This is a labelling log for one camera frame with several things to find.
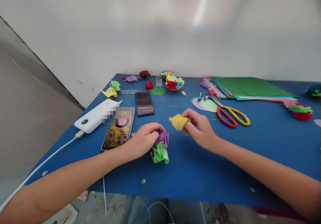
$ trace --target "red scissor handle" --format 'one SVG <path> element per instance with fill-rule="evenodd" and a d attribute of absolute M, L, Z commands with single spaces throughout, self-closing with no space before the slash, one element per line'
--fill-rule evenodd
<path fill-rule="evenodd" d="M 232 124 L 230 124 L 229 122 L 225 121 L 225 119 L 222 118 L 221 112 L 232 122 Z M 217 107 L 217 115 L 220 118 L 220 120 L 227 126 L 233 127 L 233 128 L 237 126 L 236 121 L 231 116 L 229 116 L 220 106 Z"/>

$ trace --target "white power bank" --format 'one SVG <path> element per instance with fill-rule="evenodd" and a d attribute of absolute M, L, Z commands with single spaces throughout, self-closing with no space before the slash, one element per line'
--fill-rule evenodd
<path fill-rule="evenodd" d="M 115 111 L 115 107 L 119 107 L 119 103 L 110 99 L 106 99 L 94 109 L 79 118 L 74 125 L 83 132 L 89 134 L 94 131 L 108 116 Z"/>

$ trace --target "purple paper circle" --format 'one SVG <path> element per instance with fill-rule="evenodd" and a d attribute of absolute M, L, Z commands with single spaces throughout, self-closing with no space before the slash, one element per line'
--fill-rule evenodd
<path fill-rule="evenodd" d="M 197 102 L 197 100 L 198 100 L 198 98 L 196 98 L 196 99 L 193 99 L 193 105 L 196 107 L 196 108 L 198 108 L 198 109 L 200 109 L 200 110 L 205 110 L 205 111 L 207 111 L 207 109 L 205 109 L 205 108 L 203 108 L 203 106 L 201 105 L 201 102 Z"/>

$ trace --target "yellow scissor handle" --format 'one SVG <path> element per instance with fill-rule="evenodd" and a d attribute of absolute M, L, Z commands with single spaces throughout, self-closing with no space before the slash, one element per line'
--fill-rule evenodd
<path fill-rule="evenodd" d="M 231 107 L 228 107 L 228 106 L 225 106 L 225 109 L 227 109 L 235 117 L 235 119 L 237 119 L 238 122 L 240 122 L 242 125 L 248 126 L 251 124 L 250 119 L 245 114 L 243 114 L 241 111 L 231 108 Z M 244 118 L 244 120 L 246 121 L 246 123 L 243 120 L 241 120 L 234 112 L 236 112 L 240 116 L 242 116 Z"/>

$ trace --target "person's left hand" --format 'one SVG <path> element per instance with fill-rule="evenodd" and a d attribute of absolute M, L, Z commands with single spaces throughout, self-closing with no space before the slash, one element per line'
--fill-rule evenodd
<path fill-rule="evenodd" d="M 159 137 L 157 131 L 166 130 L 159 123 L 145 124 L 141 126 L 135 135 L 121 147 L 132 160 L 142 157 L 152 148 L 155 141 Z"/>

